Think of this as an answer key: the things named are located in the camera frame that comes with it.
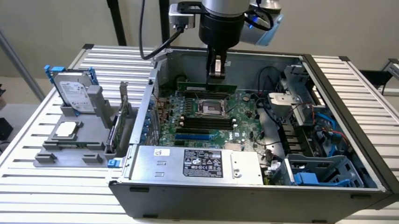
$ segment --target black pole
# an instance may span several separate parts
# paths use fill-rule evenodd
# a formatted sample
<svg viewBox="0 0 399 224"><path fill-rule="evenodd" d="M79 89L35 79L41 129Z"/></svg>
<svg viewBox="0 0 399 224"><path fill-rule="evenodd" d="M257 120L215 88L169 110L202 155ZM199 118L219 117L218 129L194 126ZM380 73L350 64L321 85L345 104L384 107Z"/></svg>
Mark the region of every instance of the black pole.
<svg viewBox="0 0 399 224"><path fill-rule="evenodd" d="M159 0L162 20L162 42L166 43L171 37L170 33L170 0Z"/></svg>
<svg viewBox="0 0 399 224"><path fill-rule="evenodd" d="M121 17L121 11L119 11L119 2L118 0L107 0L107 4L111 11L118 44L119 46L127 46L126 36L125 36L125 24L123 24L123 19Z"/></svg>

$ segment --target slotted metal table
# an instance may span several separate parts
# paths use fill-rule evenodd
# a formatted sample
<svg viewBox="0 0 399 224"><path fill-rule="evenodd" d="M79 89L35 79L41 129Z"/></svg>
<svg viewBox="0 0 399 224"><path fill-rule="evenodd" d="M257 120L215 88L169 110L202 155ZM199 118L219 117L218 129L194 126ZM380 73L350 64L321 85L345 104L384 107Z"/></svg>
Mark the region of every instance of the slotted metal table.
<svg viewBox="0 0 399 224"><path fill-rule="evenodd" d="M397 111L350 62L314 56L386 163L399 178L399 122ZM151 62L138 48L95 45L83 49L70 68L95 67L105 97L119 103L119 83L130 82L134 106L142 102ZM107 168L37 168L41 151L59 120L62 100L55 89L46 97L0 157L0 222L133 224L173 223L171 220L133 219L106 183L121 171ZM215 223L181 221L181 223ZM382 210L362 210L341 224L399 224L399 203Z"/></svg>

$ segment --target blue cable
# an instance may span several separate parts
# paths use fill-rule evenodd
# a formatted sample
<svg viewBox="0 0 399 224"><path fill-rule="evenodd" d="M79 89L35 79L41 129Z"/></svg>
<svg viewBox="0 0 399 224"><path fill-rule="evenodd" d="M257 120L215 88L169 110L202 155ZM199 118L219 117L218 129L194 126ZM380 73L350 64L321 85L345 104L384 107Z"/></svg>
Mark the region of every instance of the blue cable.
<svg viewBox="0 0 399 224"><path fill-rule="evenodd" d="M325 120L328 120L328 121L332 122L332 124L333 124L333 130L336 131L336 128L337 128L337 122L336 122L336 120L333 120L332 118L329 118L329 117L328 117L325 114L322 114L322 113L317 113L315 115L320 116L321 118L324 118ZM332 150L330 150L330 153L329 153L329 156L328 156L328 157L332 157L333 154L334 154L334 152L336 152L336 145L333 144L333 147L332 147Z"/></svg>

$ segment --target capacitor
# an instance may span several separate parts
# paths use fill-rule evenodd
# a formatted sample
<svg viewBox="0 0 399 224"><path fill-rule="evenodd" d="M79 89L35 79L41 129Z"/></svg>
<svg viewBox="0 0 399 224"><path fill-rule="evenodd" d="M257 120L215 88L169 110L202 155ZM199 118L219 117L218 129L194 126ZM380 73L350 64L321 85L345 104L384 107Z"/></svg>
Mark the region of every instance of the capacitor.
<svg viewBox="0 0 399 224"><path fill-rule="evenodd" d="M243 101L247 103L247 102L250 102L250 100L251 100L251 97L250 96L243 96Z"/></svg>
<svg viewBox="0 0 399 224"><path fill-rule="evenodd" d="M146 119L150 119L151 118L151 112L149 111L147 113L146 113Z"/></svg>
<svg viewBox="0 0 399 224"><path fill-rule="evenodd" d="M143 127L142 133L143 133L143 134L147 134L147 133L149 133L149 128L147 128L147 127Z"/></svg>
<svg viewBox="0 0 399 224"><path fill-rule="evenodd" d="M150 119L146 119L146 120L145 120L145 125L149 126L150 124L151 124Z"/></svg>
<svg viewBox="0 0 399 224"><path fill-rule="evenodd" d="M141 142L146 142L146 140L147 140L147 134L142 134L142 136L141 136Z"/></svg>
<svg viewBox="0 0 399 224"><path fill-rule="evenodd" d="M154 100L150 100L150 103L149 103L149 108L151 109L155 105L155 101Z"/></svg>

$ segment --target motherboard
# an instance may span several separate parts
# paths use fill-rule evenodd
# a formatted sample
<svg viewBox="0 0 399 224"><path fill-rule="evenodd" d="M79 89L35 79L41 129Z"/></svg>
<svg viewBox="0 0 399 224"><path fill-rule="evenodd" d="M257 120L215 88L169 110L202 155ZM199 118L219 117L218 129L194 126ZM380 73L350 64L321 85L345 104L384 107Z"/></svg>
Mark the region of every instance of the motherboard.
<svg viewBox="0 0 399 224"><path fill-rule="evenodd" d="M162 92L159 146L262 151L254 142L262 126L253 93L226 85L207 91L202 85L179 83L175 92Z"/></svg>

